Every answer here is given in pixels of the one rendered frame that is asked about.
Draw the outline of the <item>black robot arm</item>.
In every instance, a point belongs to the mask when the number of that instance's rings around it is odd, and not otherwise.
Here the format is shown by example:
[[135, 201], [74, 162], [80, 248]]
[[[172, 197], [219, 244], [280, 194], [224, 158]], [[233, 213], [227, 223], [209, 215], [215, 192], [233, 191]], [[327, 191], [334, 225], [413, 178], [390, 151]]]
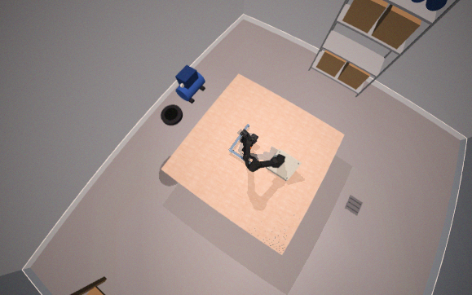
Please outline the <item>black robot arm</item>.
[[[243, 160], [245, 161], [245, 165], [249, 171], [255, 172], [261, 168], [266, 168], [266, 167], [272, 167], [272, 168], [278, 169], [285, 162], [285, 156], [282, 156], [281, 154], [276, 157], [272, 157], [269, 161], [257, 160], [254, 156], [250, 155], [251, 144], [257, 142], [255, 137], [253, 135], [250, 135], [249, 132], [245, 129], [243, 129], [240, 132], [240, 135], [242, 136], [241, 142], [243, 143], [243, 146], [244, 146]], [[249, 160], [248, 160], [249, 158], [253, 160], [251, 163], [249, 163]]]

